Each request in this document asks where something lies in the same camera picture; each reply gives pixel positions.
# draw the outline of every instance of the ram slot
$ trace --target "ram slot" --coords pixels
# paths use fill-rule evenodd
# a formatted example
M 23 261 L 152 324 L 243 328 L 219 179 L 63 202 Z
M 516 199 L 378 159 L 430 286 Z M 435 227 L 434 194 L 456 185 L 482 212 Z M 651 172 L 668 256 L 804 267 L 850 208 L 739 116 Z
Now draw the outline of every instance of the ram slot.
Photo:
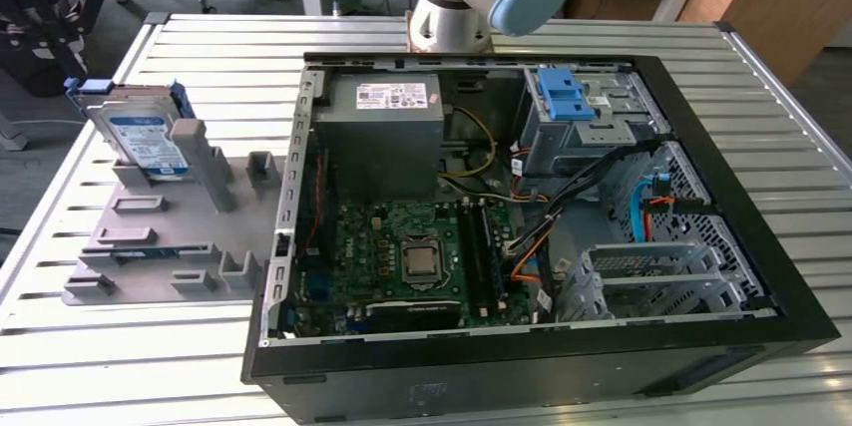
M 487 254 L 487 269 L 491 277 L 491 287 L 494 289 L 494 297 L 496 298 L 496 309 L 506 309 L 506 290 L 503 289 L 503 276 L 500 274 L 500 251 L 495 244 L 495 235 L 499 232 L 491 230 L 491 217 L 488 215 L 488 206 L 480 203 L 482 228 L 484 231 Z
M 459 230 L 459 247 L 464 267 L 464 283 L 470 312 L 487 317 L 498 307 L 498 293 L 494 289 L 492 252 L 487 213 L 483 206 L 459 204 L 455 209 Z

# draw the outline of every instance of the aluminum table surface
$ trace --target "aluminum table surface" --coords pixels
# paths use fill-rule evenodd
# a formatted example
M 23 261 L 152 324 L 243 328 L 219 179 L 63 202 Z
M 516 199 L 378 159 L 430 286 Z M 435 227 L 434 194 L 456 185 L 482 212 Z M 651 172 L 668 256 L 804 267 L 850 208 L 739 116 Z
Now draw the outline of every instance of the aluminum table surface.
M 498 52 L 663 59 L 843 338 L 692 396 L 395 424 L 850 424 L 852 170 L 739 37 L 712 25 L 554 21 L 523 38 L 496 35 L 494 44 Z M 174 15 L 144 26 L 116 81 L 179 79 L 212 145 L 227 155 L 284 153 L 304 52 L 404 49 L 402 19 Z M 63 304 L 114 187 L 114 159 L 90 123 L 0 269 L 3 421 L 294 424 L 239 379 L 250 302 Z

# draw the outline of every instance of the motherboard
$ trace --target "motherboard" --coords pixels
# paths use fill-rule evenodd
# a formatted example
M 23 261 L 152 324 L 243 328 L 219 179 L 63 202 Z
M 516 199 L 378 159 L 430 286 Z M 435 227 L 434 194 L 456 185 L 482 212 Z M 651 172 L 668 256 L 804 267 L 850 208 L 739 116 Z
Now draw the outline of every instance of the motherboard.
M 528 322 L 526 290 L 503 288 L 499 256 L 488 256 L 512 235 L 502 202 L 340 205 L 336 222 L 335 266 L 306 278 L 314 301 L 335 299 L 314 314 L 323 334 L 394 331 L 400 321 Z

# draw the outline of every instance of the sticker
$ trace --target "sticker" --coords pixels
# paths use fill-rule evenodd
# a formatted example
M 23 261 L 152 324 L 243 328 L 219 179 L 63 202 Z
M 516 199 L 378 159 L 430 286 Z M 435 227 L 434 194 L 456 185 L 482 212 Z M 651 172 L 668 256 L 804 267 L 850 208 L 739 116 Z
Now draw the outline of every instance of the sticker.
M 538 291 L 535 300 L 538 301 L 538 304 L 542 305 L 542 308 L 544 308 L 544 311 L 550 313 L 550 308 L 554 306 L 554 300 L 550 299 L 550 295 L 544 292 L 542 288 Z
M 360 84 L 358 108 L 426 109 L 427 84 Z
M 448 383 L 416 384 L 410 386 L 410 405 L 436 407 L 447 397 Z
M 586 97 L 586 103 L 591 108 L 607 106 L 610 107 L 610 99 L 606 97 Z
M 560 258 L 556 264 L 554 265 L 554 273 L 567 273 L 571 268 L 571 261 L 564 258 Z
M 179 176 L 188 171 L 187 160 L 167 138 L 166 120 L 160 117 L 114 117 L 110 123 L 122 146 L 146 172 Z
M 114 256 L 119 258 L 142 258 L 146 256 L 143 251 L 116 251 Z
M 523 160 L 511 159 L 511 174 L 523 177 Z

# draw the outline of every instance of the blue clip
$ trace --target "blue clip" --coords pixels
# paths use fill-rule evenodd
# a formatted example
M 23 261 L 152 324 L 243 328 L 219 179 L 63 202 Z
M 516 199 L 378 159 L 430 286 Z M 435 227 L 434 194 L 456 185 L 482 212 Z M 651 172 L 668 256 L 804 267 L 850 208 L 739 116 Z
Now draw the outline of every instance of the blue clip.
M 195 119 L 196 113 L 192 110 L 190 97 L 187 97 L 187 87 L 184 87 L 183 84 L 175 81 L 170 85 L 170 90 L 172 91 L 172 100 L 175 101 L 178 112 L 182 114 L 182 117 L 184 119 Z
M 110 95 L 112 92 L 112 88 L 116 84 L 112 83 L 112 80 L 99 80 L 91 79 L 87 80 L 83 85 L 80 84 L 80 79 L 66 79 L 63 83 L 66 87 L 66 97 L 71 100 L 71 103 L 78 108 L 80 115 L 83 115 L 84 119 L 88 119 L 90 116 L 86 112 L 86 107 L 80 102 L 78 102 L 76 96 L 79 95 Z
M 538 85 L 550 105 L 552 120 L 592 120 L 595 111 L 586 105 L 583 85 L 567 69 L 539 69 Z

